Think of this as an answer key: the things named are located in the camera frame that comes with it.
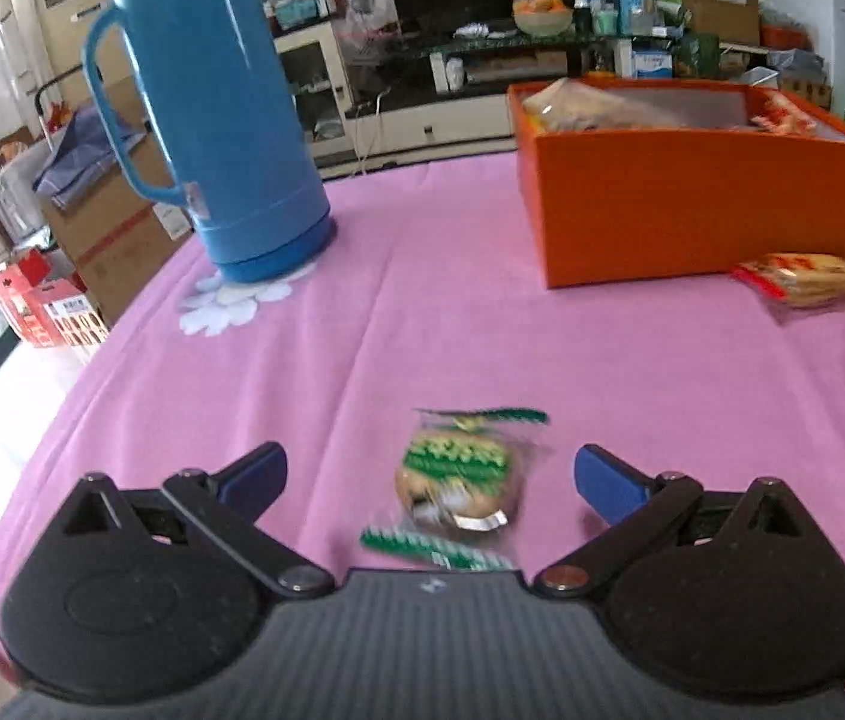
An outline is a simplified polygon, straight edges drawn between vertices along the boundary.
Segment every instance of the gray ribbed surface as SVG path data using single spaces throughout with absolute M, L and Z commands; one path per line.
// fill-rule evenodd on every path
M 703 702 L 635 671 L 589 610 L 537 599 L 512 574 L 356 572 L 329 598 L 277 608 L 243 659 L 189 693 L 141 707 L 27 694 L 0 713 L 103 717 L 845 720 L 845 694 L 785 707 Z

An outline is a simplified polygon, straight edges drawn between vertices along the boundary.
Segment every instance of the blue cloth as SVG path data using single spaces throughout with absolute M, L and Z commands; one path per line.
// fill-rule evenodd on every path
M 146 136 L 118 116 L 116 119 L 128 149 Z M 59 147 L 35 177 L 32 189 L 51 197 L 56 208 L 65 211 L 105 175 L 115 161 L 99 109 L 92 104 L 83 105 L 66 124 Z

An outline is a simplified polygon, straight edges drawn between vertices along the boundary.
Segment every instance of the drawer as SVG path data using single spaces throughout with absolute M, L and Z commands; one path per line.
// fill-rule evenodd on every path
M 419 105 L 384 113 L 380 119 L 380 122 L 370 119 L 372 124 L 359 138 L 360 142 L 368 143 L 376 127 L 381 127 L 375 153 L 512 135 L 505 95 Z
M 85 35 L 108 5 L 109 0 L 66 0 L 42 10 L 42 32 L 49 61 L 56 74 L 64 73 L 83 61 Z M 106 84 L 126 79 L 131 74 L 121 29 L 107 30 L 106 36 L 99 43 L 97 59 Z M 89 97 L 89 88 L 82 76 L 66 79 L 59 84 L 59 90 L 70 105 L 76 105 Z

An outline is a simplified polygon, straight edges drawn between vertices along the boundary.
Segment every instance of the thermos base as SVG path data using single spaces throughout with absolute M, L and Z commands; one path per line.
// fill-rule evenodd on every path
M 326 214 L 308 230 L 275 251 L 236 263 L 216 263 L 225 281 L 254 284 L 288 274 L 315 257 L 336 237 L 336 220 Z

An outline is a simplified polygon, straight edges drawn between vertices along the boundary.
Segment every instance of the screw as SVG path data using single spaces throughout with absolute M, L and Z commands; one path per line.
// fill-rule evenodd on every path
M 550 565 L 542 572 L 542 584 L 558 592 L 578 590 L 588 581 L 589 572 L 577 565 Z
M 293 592 L 315 592 L 329 589 L 332 575 L 317 565 L 294 565 L 279 575 L 279 584 Z

